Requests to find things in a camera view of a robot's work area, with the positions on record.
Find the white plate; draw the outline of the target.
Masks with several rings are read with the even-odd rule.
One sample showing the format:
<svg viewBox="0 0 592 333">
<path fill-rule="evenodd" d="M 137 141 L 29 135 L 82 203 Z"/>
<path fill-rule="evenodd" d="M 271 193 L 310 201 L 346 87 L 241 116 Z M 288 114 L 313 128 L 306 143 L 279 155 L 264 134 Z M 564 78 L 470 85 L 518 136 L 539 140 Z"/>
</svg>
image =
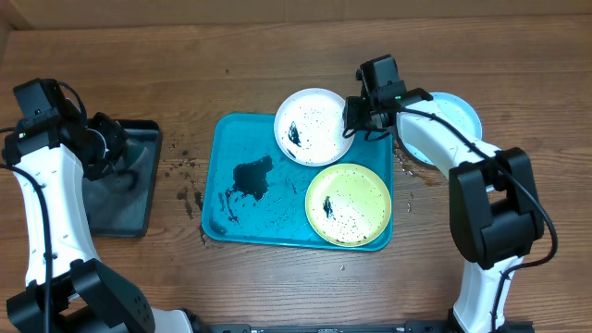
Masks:
<svg viewBox="0 0 592 333">
<path fill-rule="evenodd" d="M 274 135 L 280 150 L 292 161 L 309 167 L 332 164 L 351 148 L 345 138 L 345 100 L 327 89 L 309 88 L 293 93 L 278 108 Z"/>
</svg>

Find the yellow rimmed plate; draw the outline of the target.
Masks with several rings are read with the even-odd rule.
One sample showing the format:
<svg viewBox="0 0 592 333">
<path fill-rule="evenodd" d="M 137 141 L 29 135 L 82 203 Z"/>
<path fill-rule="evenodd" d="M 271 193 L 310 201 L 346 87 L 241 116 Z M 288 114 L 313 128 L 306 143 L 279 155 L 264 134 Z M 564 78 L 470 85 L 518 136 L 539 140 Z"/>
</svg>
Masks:
<svg viewBox="0 0 592 333">
<path fill-rule="evenodd" d="M 323 169 L 310 183 L 304 211 L 323 240 L 342 247 L 364 246 L 385 231 L 392 201 L 385 182 L 371 169 L 337 164 Z"/>
</svg>

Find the light blue plate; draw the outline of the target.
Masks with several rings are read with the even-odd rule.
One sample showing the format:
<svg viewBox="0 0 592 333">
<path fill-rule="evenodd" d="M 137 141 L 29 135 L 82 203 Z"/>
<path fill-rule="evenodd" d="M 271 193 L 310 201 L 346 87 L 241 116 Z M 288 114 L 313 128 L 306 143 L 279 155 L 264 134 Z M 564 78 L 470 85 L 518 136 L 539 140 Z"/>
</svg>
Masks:
<svg viewBox="0 0 592 333">
<path fill-rule="evenodd" d="M 455 124 L 455 126 L 463 129 L 477 139 L 482 139 L 483 129 L 479 115 L 470 104 L 462 99 L 462 97 L 449 92 L 431 92 L 430 94 L 433 99 L 428 102 L 436 103 L 440 111 L 443 112 L 445 116 Z M 428 112 L 424 107 L 424 102 L 426 101 L 411 103 L 410 105 L 406 105 L 406 107 Z M 415 160 L 432 167 L 435 166 L 434 163 L 415 146 L 406 141 L 402 141 L 402 145 L 406 152 Z"/>
</svg>

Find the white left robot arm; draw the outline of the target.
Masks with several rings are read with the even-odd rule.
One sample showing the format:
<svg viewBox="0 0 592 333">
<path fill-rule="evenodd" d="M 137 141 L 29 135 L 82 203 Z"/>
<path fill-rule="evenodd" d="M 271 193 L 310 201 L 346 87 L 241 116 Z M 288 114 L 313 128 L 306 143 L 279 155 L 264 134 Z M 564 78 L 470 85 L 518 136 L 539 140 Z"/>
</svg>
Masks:
<svg viewBox="0 0 592 333">
<path fill-rule="evenodd" d="M 104 264 L 95 236 L 147 229 L 162 134 L 152 120 L 89 116 L 65 82 L 35 79 L 14 95 L 22 117 L 4 132 L 2 168 L 19 184 L 29 263 L 25 289 L 8 299 L 21 332 L 198 332 L 186 309 L 154 308 Z"/>
</svg>

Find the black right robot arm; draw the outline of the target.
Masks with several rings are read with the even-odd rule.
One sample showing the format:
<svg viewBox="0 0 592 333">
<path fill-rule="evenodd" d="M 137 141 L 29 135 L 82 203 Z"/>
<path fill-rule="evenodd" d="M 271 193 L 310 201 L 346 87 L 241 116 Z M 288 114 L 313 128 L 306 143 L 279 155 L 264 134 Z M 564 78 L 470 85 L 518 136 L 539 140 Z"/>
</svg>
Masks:
<svg viewBox="0 0 592 333">
<path fill-rule="evenodd" d="M 355 77 L 361 94 L 345 101 L 343 135 L 390 135 L 447 177 L 450 234 L 465 263 L 441 331 L 533 331 L 532 323 L 504 315 L 515 272 L 529 266 L 525 257 L 547 231 L 526 152 L 502 150 L 464 129 L 473 112 L 460 98 L 407 89 L 391 55 L 362 63 Z"/>
</svg>

